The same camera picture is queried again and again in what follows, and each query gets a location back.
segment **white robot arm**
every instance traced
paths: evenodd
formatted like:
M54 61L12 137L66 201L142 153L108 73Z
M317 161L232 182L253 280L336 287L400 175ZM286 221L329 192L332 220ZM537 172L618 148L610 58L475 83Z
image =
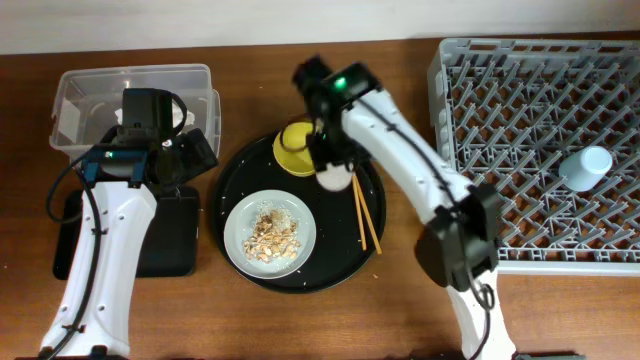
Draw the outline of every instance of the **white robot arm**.
M319 58L313 58L298 68L294 83L305 98L308 113L314 121L320 122L317 128L322 129L320 136L314 134L307 139L320 183L323 184L322 179L325 178L340 178L339 174L326 176L325 172L342 171L345 173L342 178L346 181L341 186L333 184L330 187L339 190L348 185L350 163L357 162L349 142L355 141L364 147L402 188L422 223L427 225L426 229L434 235L433 239L419 242L416 256L419 261L422 260L421 265L429 276L446 287L451 297L462 332L465 357L474 360L511 360L516 348L505 328L497 298L495 235L485 235L492 233L486 228L495 229L495 214L478 213L489 218L488 226L480 226L484 232L474 233L472 230L470 233L467 229L464 239L458 237L462 232L449 233L454 228L464 226L458 224L456 219L447 219L450 215L447 209L467 207L470 211L476 211L474 207L482 207L468 201L474 198L470 189L478 192L471 186L471 181L451 169L437 155L402 116L390 94L363 65L354 64L333 74ZM484 199L495 198L491 192L492 189L489 189ZM480 217L472 221L482 223L486 220ZM475 239L474 236L494 238ZM432 248L429 245L438 240L441 246ZM478 246L484 247L484 250L478 252L480 255L473 254L474 247ZM421 253L430 254L421 259ZM468 277L461 278L462 273L468 274ZM474 295L474 290L478 288L491 289L491 294L488 294L492 297L489 300L492 303L490 308L480 305L480 294L476 292Z
M183 120L173 126L172 106ZM200 129L182 130L187 110L177 95L157 89L126 89L123 124L74 160L83 184L81 230L67 287L38 359L121 360L129 355L129 307L138 257L156 195L217 165Z

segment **yellow bowl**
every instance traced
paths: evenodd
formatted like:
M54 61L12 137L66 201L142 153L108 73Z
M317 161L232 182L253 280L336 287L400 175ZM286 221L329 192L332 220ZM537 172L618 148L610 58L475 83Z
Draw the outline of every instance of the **yellow bowl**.
M306 143L307 134L310 134L313 126L308 122L297 122L289 125L284 130L283 142L286 147L291 149L301 148ZM276 136L273 142L273 155L278 165L285 169L289 174L305 177L315 173L313 161L308 149L298 152L288 152L280 145L280 136L282 131Z

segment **black tray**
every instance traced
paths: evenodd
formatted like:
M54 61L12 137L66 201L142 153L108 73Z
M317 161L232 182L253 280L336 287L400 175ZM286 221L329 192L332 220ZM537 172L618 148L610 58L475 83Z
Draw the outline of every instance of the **black tray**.
M222 171L213 192L213 234L229 264L252 282L284 293L309 293L337 285L353 275L375 251L369 231L367 251L362 251L356 206L351 186L333 193L324 190L315 176L295 177L287 173L273 156L276 134L261 138L242 149ZM386 219L385 193L371 163L361 164L358 180L367 201L378 238ZM261 190L282 190L300 198L311 210L316 223L316 244L299 272L279 279L263 280L241 272L229 259L224 246L224 225L233 208L244 197Z

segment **white cup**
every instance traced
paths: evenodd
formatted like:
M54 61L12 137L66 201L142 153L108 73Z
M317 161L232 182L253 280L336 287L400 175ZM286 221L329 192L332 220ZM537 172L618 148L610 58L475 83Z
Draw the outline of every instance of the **white cup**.
M565 186L577 192L588 191L611 169L611 154L601 146L589 146L569 156L560 164L560 176L566 176Z

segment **wooden chopstick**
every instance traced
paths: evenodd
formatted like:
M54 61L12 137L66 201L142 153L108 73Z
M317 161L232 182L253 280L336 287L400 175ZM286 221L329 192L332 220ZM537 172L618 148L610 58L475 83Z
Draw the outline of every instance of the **wooden chopstick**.
M362 212L360 211L360 196L358 195L358 178L353 173L351 176L353 184L353 197L356 199L356 213L358 214L358 226L360 227L360 242L362 242L362 251L367 251L367 238L364 236L364 225L362 225Z
M362 205L362 210L364 210L364 216L367 219L367 225L369 225L369 232L371 232L371 237L373 238L373 244L376 246L376 252L378 255L382 254L382 249L380 248L380 242L378 241L378 235L376 235L376 229L373 227L373 221L371 221L371 215L369 215L369 208L367 207L367 202L364 200L364 194L362 193L362 189L360 188L360 183L358 182L358 177L355 176L353 181L356 184L356 188L358 189L358 197L360 198L360 205Z

